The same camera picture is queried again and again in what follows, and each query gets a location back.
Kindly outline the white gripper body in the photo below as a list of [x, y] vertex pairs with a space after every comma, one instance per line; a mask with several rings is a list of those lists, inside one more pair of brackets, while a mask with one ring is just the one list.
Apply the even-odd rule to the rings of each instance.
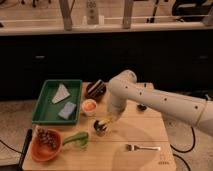
[[111, 101], [107, 102], [107, 118], [110, 122], [116, 122], [119, 120], [125, 110], [123, 105], [118, 105], [112, 103]]

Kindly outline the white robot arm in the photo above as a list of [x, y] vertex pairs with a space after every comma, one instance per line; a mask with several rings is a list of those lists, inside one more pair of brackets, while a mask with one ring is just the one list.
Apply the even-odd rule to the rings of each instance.
[[213, 101], [141, 87], [131, 70], [111, 78], [107, 89], [110, 93], [107, 110], [115, 120], [121, 117], [127, 101], [131, 100], [173, 116], [213, 137]]

